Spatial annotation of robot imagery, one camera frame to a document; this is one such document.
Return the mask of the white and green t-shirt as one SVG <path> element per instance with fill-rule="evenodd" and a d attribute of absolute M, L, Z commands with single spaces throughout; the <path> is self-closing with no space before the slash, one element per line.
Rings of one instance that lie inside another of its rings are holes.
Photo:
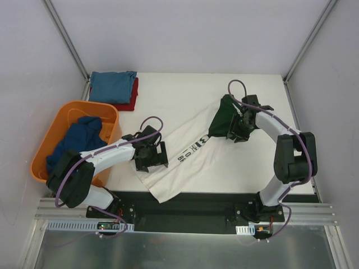
<path fill-rule="evenodd" d="M 227 135 L 240 108 L 239 103 L 225 94 L 163 138 L 167 166 L 150 167 L 148 172 L 132 168 L 159 203 L 180 194 L 220 159 L 244 145 Z"/>

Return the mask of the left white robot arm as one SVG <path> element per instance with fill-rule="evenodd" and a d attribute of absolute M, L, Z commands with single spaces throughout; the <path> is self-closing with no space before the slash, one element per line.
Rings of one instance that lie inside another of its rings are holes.
<path fill-rule="evenodd" d="M 50 173 L 46 185 L 56 195 L 58 207 L 86 205 L 99 208 L 101 214 L 112 218 L 119 207 L 115 195 L 105 187 L 96 187 L 92 181 L 102 171 L 131 160 L 140 172 L 148 173 L 154 166 L 167 168 L 167 151 L 161 133 L 148 125 L 134 135 L 128 134 L 94 151 L 68 150 Z"/>

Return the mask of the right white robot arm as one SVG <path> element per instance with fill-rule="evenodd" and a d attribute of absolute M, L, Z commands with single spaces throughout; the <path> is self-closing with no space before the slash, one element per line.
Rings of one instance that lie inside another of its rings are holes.
<path fill-rule="evenodd" d="M 276 144 L 274 176 L 251 203 L 240 210 L 247 221 L 259 223 L 277 214 L 283 198 L 290 190 L 308 182 L 317 173 L 315 136 L 291 128 L 273 113 L 270 106 L 262 106 L 256 95 L 240 101 L 239 113 L 232 118 L 227 138 L 235 143 L 246 142 L 250 134 L 260 129 Z"/>

